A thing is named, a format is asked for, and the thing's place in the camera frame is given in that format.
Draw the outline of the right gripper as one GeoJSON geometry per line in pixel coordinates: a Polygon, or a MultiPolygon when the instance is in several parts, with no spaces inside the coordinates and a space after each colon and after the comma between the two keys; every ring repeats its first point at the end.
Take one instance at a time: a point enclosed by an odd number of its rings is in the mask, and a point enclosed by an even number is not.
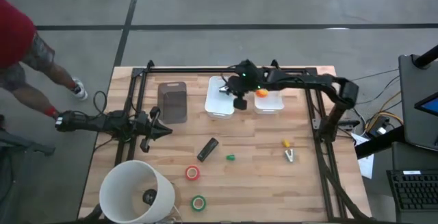
{"type": "Polygon", "coordinates": [[[263,72],[250,60],[241,61],[239,64],[232,66],[235,75],[228,79],[222,79],[224,91],[227,95],[233,95],[233,107],[238,110],[247,108],[247,100],[244,95],[259,89],[263,80],[263,72]]]}

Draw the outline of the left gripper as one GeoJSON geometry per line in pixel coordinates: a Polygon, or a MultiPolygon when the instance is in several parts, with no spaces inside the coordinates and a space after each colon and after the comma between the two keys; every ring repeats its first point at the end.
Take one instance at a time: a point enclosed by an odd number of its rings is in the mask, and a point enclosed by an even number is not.
{"type": "Polygon", "coordinates": [[[145,111],[140,111],[136,117],[135,132],[137,135],[145,136],[141,140],[140,149],[143,152],[148,152],[150,149],[150,140],[157,140],[163,136],[170,135],[172,129],[162,125],[157,119],[160,115],[160,109],[157,106],[152,107],[149,114],[145,111]]]}

